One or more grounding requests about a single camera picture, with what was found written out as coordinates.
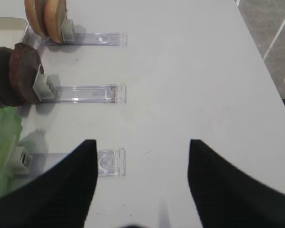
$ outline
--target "green lettuce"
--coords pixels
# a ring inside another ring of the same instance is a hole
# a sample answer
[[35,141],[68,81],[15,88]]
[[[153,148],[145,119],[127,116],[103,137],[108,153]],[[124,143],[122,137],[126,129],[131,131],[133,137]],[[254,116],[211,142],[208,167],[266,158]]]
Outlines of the green lettuce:
[[21,117],[16,115],[14,108],[0,109],[0,197],[8,190],[9,176],[5,172],[5,165],[13,143],[18,144],[22,129]]

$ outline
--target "transparent plastic strip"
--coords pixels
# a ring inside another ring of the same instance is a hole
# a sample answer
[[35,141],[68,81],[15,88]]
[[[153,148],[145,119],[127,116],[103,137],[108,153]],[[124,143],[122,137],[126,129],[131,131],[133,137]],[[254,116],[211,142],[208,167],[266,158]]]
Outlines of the transparent plastic strip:
[[[125,149],[108,149],[98,151],[98,175],[125,176]],[[32,165],[28,174],[16,174],[13,178],[25,179],[36,178],[62,161],[68,154],[65,153],[36,153],[32,156]]]
[[39,55],[42,56],[45,47],[45,40],[42,37],[31,31],[27,44],[34,47],[38,51]]
[[128,37],[126,33],[75,33],[74,41],[64,41],[62,44],[54,42],[52,39],[45,41],[45,45],[96,45],[96,46],[127,46]]
[[126,103],[124,84],[103,86],[57,86],[55,97],[42,103]]

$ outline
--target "bread bun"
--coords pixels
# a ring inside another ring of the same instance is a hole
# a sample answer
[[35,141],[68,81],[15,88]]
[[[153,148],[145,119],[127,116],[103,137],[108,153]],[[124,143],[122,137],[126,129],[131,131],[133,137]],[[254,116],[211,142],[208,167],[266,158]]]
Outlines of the bread bun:
[[40,103],[32,88],[40,64],[41,59],[36,49],[23,43],[15,45],[9,63],[10,82],[17,94],[30,104]]
[[13,50],[0,47],[0,102],[7,106],[20,106],[25,101],[18,96],[9,80],[9,61]]
[[41,37],[47,38],[48,32],[44,21],[47,0],[25,0],[26,16],[32,29]]
[[63,42],[61,25],[66,14],[66,0],[47,0],[44,12],[45,25],[50,38],[56,43]]

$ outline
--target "white tabletop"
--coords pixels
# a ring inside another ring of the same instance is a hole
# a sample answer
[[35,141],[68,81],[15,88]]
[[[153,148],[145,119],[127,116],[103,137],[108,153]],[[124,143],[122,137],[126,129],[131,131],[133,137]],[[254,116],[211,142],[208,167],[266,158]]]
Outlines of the white tabletop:
[[[0,16],[25,17],[22,0]],[[285,193],[285,108],[233,0],[68,0],[87,33],[123,32],[128,47],[46,49],[62,85],[125,83],[128,102],[32,107],[22,136],[46,130],[49,152],[85,139],[127,150],[125,177],[100,178],[86,227],[201,227],[187,183],[190,139]]]

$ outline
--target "metal tray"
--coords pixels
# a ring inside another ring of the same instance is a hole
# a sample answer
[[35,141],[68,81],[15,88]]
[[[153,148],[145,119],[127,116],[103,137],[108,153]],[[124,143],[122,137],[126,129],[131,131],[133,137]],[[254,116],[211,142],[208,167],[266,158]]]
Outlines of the metal tray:
[[29,37],[28,27],[24,18],[0,18],[0,47],[14,48],[16,43],[25,43]]

